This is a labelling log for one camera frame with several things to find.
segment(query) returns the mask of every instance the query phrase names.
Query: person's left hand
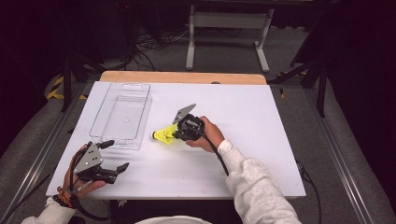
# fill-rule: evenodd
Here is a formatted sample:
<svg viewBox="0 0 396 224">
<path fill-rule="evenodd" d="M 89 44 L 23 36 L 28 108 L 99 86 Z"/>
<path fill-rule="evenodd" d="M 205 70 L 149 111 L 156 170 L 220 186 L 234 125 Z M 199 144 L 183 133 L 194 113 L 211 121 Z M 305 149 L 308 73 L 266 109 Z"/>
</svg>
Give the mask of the person's left hand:
<svg viewBox="0 0 396 224">
<path fill-rule="evenodd" d="M 86 147 L 87 147 L 87 145 L 84 145 L 79 150 L 85 149 Z M 71 196 L 69 187 L 70 187 L 70 184 L 73 184 L 73 183 L 70 183 L 70 172 L 72 172 L 71 171 L 71 161 L 70 161 L 69 169 L 67 170 L 66 174 L 64 175 L 64 196 L 66 196 L 67 198 L 70 198 L 70 196 Z M 86 181 L 78 179 L 78 176 L 75 174 L 73 174 L 73 182 L 76 182 L 74 185 L 75 189 L 78 189 L 79 187 L 81 187 L 87 183 Z M 106 182 L 103 180 L 93 181 L 90 184 L 88 184 L 85 188 L 83 188 L 82 190 L 76 192 L 76 196 L 81 200 L 81 199 L 85 198 L 88 193 L 103 187 L 105 184 L 106 184 Z"/>
</svg>

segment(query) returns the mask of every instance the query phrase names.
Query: white table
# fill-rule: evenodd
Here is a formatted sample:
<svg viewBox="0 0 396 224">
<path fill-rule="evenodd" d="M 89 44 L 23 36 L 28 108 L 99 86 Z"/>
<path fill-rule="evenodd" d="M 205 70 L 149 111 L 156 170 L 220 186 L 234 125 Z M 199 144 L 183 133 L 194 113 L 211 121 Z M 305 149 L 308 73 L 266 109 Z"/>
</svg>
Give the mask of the white table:
<svg viewBox="0 0 396 224">
<path fill-rule="evenodd" d="M 171 124 L 176 112 L 196 103 L 194 116 L 205 115 L 248 157 L 263 161 L 286 197 L 305 196 L 290 144 L 266 85 L 149 83 L 152 103 L 139 150 L 101 150 L 102 167 L 114 170 L 129 162 L 114 185 L 90 196 L 95 199 L 229 199 L 226 175 L 215 154 L 187 147 L 181 140 L 168 146 L 150 133 Z M 76 151 L 91 141 L 90 128 L 110 82 L 96 82 L 47 191 L 56 194 Z"/>
</svg>

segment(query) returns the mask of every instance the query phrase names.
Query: floor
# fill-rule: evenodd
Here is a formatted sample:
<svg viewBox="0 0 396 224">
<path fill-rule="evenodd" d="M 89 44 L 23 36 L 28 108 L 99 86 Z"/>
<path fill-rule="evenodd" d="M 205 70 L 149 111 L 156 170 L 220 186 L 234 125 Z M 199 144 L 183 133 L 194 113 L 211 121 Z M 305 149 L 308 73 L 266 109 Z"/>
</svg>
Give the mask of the floor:
<svg viewBox="0 0 396 224">
<path fill-rule="evenodd" d="M 127 70 L 185 71 L 188 35 L 180 32 L 163 49 L 150 49 L 127 65 Z M 272 27 L 264 44 L 270 72 L 267 80 L 279 72 L 291 70 L 290 62 L 303 43 L 304 29 Z M 252 47 L 258 31 L 201 30 L 196 36 L 193 72 L 262 74 Z M 106 65 L 118 63 L 107 61 Z M 88 83 L 74 83 L 75 95 L 89 94 L 100 75 L 91 75 Z M 45 94 L 58 75 L 49 83 Z M 331 83 L 326 89 L 325 115 L 315 109 L 317 88 L 303 90 L 299 77 L 282 85 L 271 85 L 276 106 L 296 160 L 300 161 L 318 189 L 321 223 L 396 223 L 389 200 L 361 153 L 342 110 L 337 104 Z M 40 182 L 62 157 L 68 139 L 76 126 L 86 100 L 75 97 L 68 110 L 61 113 L 63 101 L 49 99 L 31 120 L 0 160 L 0 211 L 5 213 Z M 38 216 L 45 205 L 46 180 L 16 210 L 9 222 L 21 223 Z M 318 197 L 311 184 L 304 182 L 306 197 L 291 200 L 302 223 L 318 223 Z M 107 215 L 106 202 L 87 199 L 86 210 L 97 216 Z M 103 223 L 86 218 L 87 223 Z"/>
</svg>

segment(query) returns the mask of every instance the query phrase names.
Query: transparent plastic bin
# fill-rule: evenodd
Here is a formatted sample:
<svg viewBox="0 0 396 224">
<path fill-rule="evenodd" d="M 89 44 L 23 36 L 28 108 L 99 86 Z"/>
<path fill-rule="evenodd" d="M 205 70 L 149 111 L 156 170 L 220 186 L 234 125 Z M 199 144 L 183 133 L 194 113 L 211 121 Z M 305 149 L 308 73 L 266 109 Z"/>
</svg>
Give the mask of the transparent plastic bin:
<svg viewBox="0 0 396 224">
<path fill-rule="evenodd" d="M 92 140 L 138 150 L 151 105 L 149 89 L 149 84 L 112 83 L 92 125 Z"/>
</svg>

